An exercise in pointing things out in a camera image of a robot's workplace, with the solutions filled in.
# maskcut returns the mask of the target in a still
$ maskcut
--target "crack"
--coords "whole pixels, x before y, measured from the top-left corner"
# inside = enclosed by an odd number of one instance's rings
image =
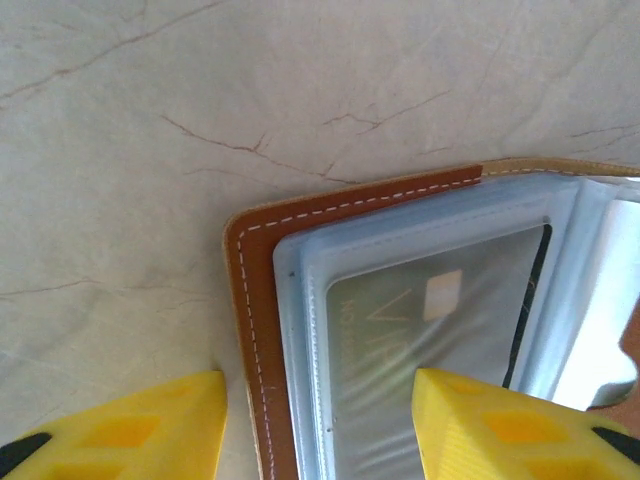
[[[188,175],[195,175],[195,174],[201,173],[201,172],[215,172],[215,173],[223,173],[225,175],[233,175],[234,177],[243,178],[243,179],[249,180],[251,182],[259,183],[260,185],[266,185],[268,187],[275,188],[276,190],[281,190],[283,192],[289,192],[289,193],[292,192],[292,190],[288,190],[286,188],[282,188],[279,185],[274,185],[273,183],[264,182],[262,180],[258,180],[257,178],[253,178],[253,177],[250,177],[248,175],[242,175],[241,173],[230,172],[230,171],[224,170],[222,168],[215,168],[215,167],[196,168],[195,170],[190,170],[188,172],[184,172],[182,175],[186,177]]]
[[[96,280],[92,280],[90,278],[84,278],[82,280],[78,280],[76,282],[71,282],[71,283],[64,283],[62,285],[56,285],[54,287],[43,287],[43,288],[34,288],[34,289],[26,289],[26,290],[15,290],[12,292],[0,292],[0,297],[11,297],[11,296],[17,296],[17,295],[27,295],[29,293],[43,293],[43,292],[51,292],[54,290],[62,290],[65,288],[70,288],[70,287],[75,287],[77,285],[82,285],[82,284],[93,284],[93,285],[100,285],[102,284],[102,282],[98,282]]]
[[[93,65],[94,63],[96,63],[97,61],[103,59],[104,57],[106,57],[107,55],[115,52],[116,50],[119,50],[122,47],[125,47],[127,45],[132,45],[134,43],[138,43],[142,40],[146,40],[149,37],[152,37],[153,35],[156,35],[158,33],[161,33],[165,30],[167,30],[168,28],[173,27],[174,25],[183,22],[184,20],[187,20],[191,17],[194,17],[200,13],[206,12],[207,10],[211,10],[212,8],[215,8],[219,5],[222,5],[223,3],[226,3],[227,0],[221,0],[219,2],[215,2],[215,3],[210,3],[208,5],[204,5],[200,8],[197,8],[195,10],[191,10],[190,12],[184,13],[176,18],[174,18],[173,20],[170,20],[166,23],[163,23],[162,25],[160,25],[159,27],[154,28],[153,30],[150,30],[146,33],[137,35],[135,37],[129,38],[127,40],[121,41],[109,48],[107,48],[106,50],[103,50],[102,52],[98,53],[97,55],[94,55],[93,57],[91,57],[89,60],[76,65],[74,67],[70,67],[70,68],[62,68],[59,70],[54,71],[53,73],[49,74],[48,76],[46,76],[45,78],[41,79],[41,80],[37,80],[35,82],[31,82],[28,83],[26,85],[22,85],[20,87],[17,87],[9,92],[3,93],[0,95],[0,100],[8,100],[12,97],[15,97],[16,95],[25,92],[25,91],[29,91],[29,90],[33,90],[34,88],[38,88],[41,87],[49,82],[51,82],[52,80],[55,80],[56,78],[62,78],[62,77],[66,77],[68,75],[71,75],[83,68],[89,67],[91,65]]]
[[[625,138],[628,137],[635,137],[636,135],[638,135],[640,132],[636,131],[636,132],[631,132],[631,133],[625,133],[624,135],[620,135],[619,137],[614,138],[613,140],[611,140],[608,143],[605,143],[603,145],[597,145],[593,148],[587,148],[585,150],[575,150],[573,152],[570,153],[570,155],[573,155],[575,153],[590,153],[593,152],[595,150],[600,150],[601,148],[606,148],[606,147],[610,147],[611,145],[613,145],[614,143],[618,143],[620,140],[623,140]]]
[[[399,112],[394,113],[393,115],[390,115],[390,116],[388,116],[386,118],[383,118],[382,120],[378,120],[378,121],[373,122],[371,124],[372,125],[371,128],[368,128],[367,130],[364,130],[363,132],[358,132],[356,135],[364,135],[365,133],[369,133],[372,130],[375,130],[376,128],[381,127],[382,125],[384,125],[388,121],[393,120],[394,118],[399,117],[400,115],[404,115],[407,112],[410,112],[410,111],[415,110],[417,108],[423,107],[424,105],[426,105],[426,104],[428,104],[430,102],[433,102],[434,100],[436,100],[436,99],[438,99],[438,98],[440,98],[440,97],[442,97],[444,95],[447,95],[449,92],[451,92],[451,89],[445,90],[444,92],[440,92],[437,95],[434,95],[433,97],[427,98],[426,100],[424,100],[424,101],[422,101],[422,102],[420,102],[420,103],[418,103],[416,105],[413,105],[411,107],[403,108],[402,110],[400,110]]]
[[[589,130],[588,132],[576,133],[574,135],[567,135],[568,138],[584,137],[585,135],[591,135],[592,133],[609,132],[612,130],[627,130],[628,128],[634,128],[640,126],[640,123],[634,123],[633,125],[621,125],[619,127],[602,128],[600,130]]]
[[[298,172],[298,173],[303,173],[305,175],[311,175],[314,177],[319,177],[325,180],[331,180],[334,182],[341,182],[341,183],[345,183],[345,184],[349,184],[349,182],[347,180],[340,180],[337,178],[328,178],[326,176],[326,174],[323,174],[321,172],[310,172],[308,170],[304,170],[302,168],[298,168],[295,167],[293,165],[289,165],[288,163],[282,163],[279,162],[277,160],[274,160],[273,158],[269,157],[268,155],[266,155],[264,153],[264,149],[267,148],[269,146],[269,141],[266,142],[265,145],[263,145],[264,139],[267,135],[267,133],[263,133],[262,136],[258,139],[258,141],[255,143],[255,145],[253,145],[252,147],[247,147],[244,145],[232,145],[226,142],[222,142],[220,140],[214,140],[212,138],[207,138],[207,137],[203,137],[202,135],[199,135],[191,130],[189,130],[187,127],[185,127],[184,125],[179,124],[178,122],[172,120],[171,118],[169,118],[166,115],[160,115],[160,118],[162,118],[164,121],[170,123],[171,125],[173,125],[174,127],[176,127],[177,129],[179,129],[183,135],[187,136],[187,137],[191,137],[191,138],[195,138],[197,140],[201,140],[203,142],[207,142],[210,143],[211,145],[216,145],[218,147],[223,147],[229,150],[235,150],[235,151],[239,151],[239,152],[246,152],[246,153],[251,153],[253,155],[256,155],[260,158],[263,158],[264,160],[266,160],[267,162],[271,163],[272,165],[275,165],[277,167],[282,167],[282,168],[286,168],[288,170],[292,170],[294,172]],[[196,173],[194,172],[186,172],[183,175],[189,175],[192,173]],[[240,175],[240,174],[235,174],[232,172],[221,172],[221,173],[229,173],[231,175]]]
[[[375,125],[376,124],[376,122],[374,122],[373,120],[368,120],[366,118],[356,117],[355,115],[352,115],[351,113],[345,113],[344,115],[340,115],[339,117],[334,117],[334,118],[331,118],[331,119],[327,120],[326,122],[323,122],[322,125],[331,125],[332,123],[339,122],[340,120],[344,120],[345,118],[350,118],[354,122],[368,123],[369,125]]]

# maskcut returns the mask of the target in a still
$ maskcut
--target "marble vein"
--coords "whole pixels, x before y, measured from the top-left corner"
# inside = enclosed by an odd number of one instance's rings
[[[193,130],[185,127],[184,125],[176,122],[175,120],[172,120],[171,118],[169,118],[166,115],[160,115],[160,118],[162,118],[164,121],[170,123],[171,125],[173,125],[174,127],[176,127],[178,130],[180,130],[182,132],[183,135],[187,136],[187,137],[191,137],[191,138],[195,138],[197,140],[201,140],[203,142],[207,142],[210,143],[212,145],[216,145],[218,147],[222,147],[222,148],[226,148],[228,150],[235,150],[238,152],[245,152],[245,153],[250,153],[253,155],[256,155],[260,158],[263,158],[264,160],[266,160],[267,162],[271,163],[272,165],[275,165],[277,167],[281,167],[281,168],[286,168],[288,170],[293,170],[295,172],[298,173],[303,173],[306,175],[312,175],[315,177],[320,177],[323,178],[325,180],[331,180],[334,182],[339,182],[339,183],[344,183],[344,184],[350,184],[351,182],[349,182],[348,180],[341,180],[338,178],[333,178],[333,177],[328,177],[326,173],[321,173],[321,172],[312,172],[312,171],[308,171],[308,170],[304,170],[302,168],[296,167],[294,165],[289,165],[288,163],[283,163],[283,162],[279,162],[277,160],[274,160],[273,158],[269,157],[268,155],[266,155],[264,153],[264,150],[269,146],[269,142],[267,142],[266,144],[263,144],[264,138],[266,137],[266,132],[262,134],[262,136],[258,139],[258,141],[251,147],[247,147],[246,145],[233,145],[227,142],[223,142],[221,140],[215,140],[212,138],[208,138],[205,137],[203,135],[197,134],[195,133]],[[197,173],[195,170],[192,172],[185,172],[184,175],[191,175],[193,173]]]
[[[423,107],[431,102],[433,102],[434,100],[437,100],[440,97],[443,97],[447,94],[449,94],[451,92],[451,89],[445,90],[444,92],[440,92],[436,95],[434,95],[433,97],[429,97],[426,100],[423,100],[420,103],[417,103],[415,105],[412,105],[411,107],[407,107],[407,108],[403,108],[402,110],[394,113],[393,115],[389,115],[388,117],[383,118],[382,120],[376,120],[376,121],[372,121],[371,123],[371,127],[362,131],[362,132],[358,132],[356,135],[364,135],[366,133],[369,133],[373,130],[375,130],[376,128],[380,128],[382,125],[384,125],[385,123],[393,120],[394,118],[398,118],[401,115],[404,115],[405,113],[408,113],[412,110],[415,110],[417,108]]]
[[[44,77],[43,79],[37,80],[35,82],[31,82],[31,83],[27,83],[25,85],[22,85],[20,87],[17,87],[9,92],[0,94],[0,100],[8,100],[12,97],[15,97],[16,95],[20,94],[20,93],[24,93],[24,92],[30,92],[32,90],[36,90],[39,89],[40,87],[45,86],[46,84],[48,84],[49,82],[57,79],[57,78],[62,78],[62,77],[66,77],[68,75],[71,75],[73,73],[78,72],[79,70],[82,70],[84,68],[90,67],[91,65],[93,65],[94,63],[98,62],[99,60],[102,60],[103,58],[105,58],[107,55],[110,55],[111,53],[127,46],[127,45],[132,45],[134,43],[138,43],[141,42],[143,40],[146,40],[148,38],[153,37],[154,35],[164,32],[165,30],[189,19],[192,18],[196,15],[199,15],[201,13],[204,13],[208,10],[211,10],[219,5],[222,5],[224,3],[226,3],[227,0],[223,0],[223,1],[219,1],[219,2],[214,2],[214,3],[210,3],[207,5],[204,5],[200,8],[197,8],[195,10],[191,10],[187,13],[183,13],[182,15],[169,20],[168,22],[163,23],[162,25],[154,28],[153,30],[149,30],[148,32],[142,33],[140,35],[136,35],[134,37],[131,37],[127,40],[123,40],[121,42],[116,43],[115,45],[107,48],[106,50],[103,50],[102,52],[98,53],[97,55],[94,55],[93,57],[91,57],[89,60],[80,63],[74,67],[70,67],[70,68],[62,68],[59,70],[54,71],[53,73],[51,73],[50,75]]]

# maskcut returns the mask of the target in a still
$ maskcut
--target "white marble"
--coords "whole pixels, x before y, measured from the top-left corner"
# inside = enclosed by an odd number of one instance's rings
[[[220,248],[296,194],[509,155],[640,163],[639,1],[0,2],[0,443],[211,367]]]

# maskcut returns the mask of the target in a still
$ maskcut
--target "yellow plastic piece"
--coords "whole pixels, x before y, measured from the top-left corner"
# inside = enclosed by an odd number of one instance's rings
[[[61,418],[3,480],[211,480],[227,417],[221,372],[191,375]]]
[[[610,420],[441,370],[418,370],[412,401],[429,480],[631,480],[640,468],[591,428]]]

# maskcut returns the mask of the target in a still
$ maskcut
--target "tan leather edge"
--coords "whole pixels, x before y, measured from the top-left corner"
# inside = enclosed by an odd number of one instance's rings
[[[640,177],[640,168],[560,157],[511,157],[489,160],[482,163],[482,176],[485,177],[537,172],[610,177]]]

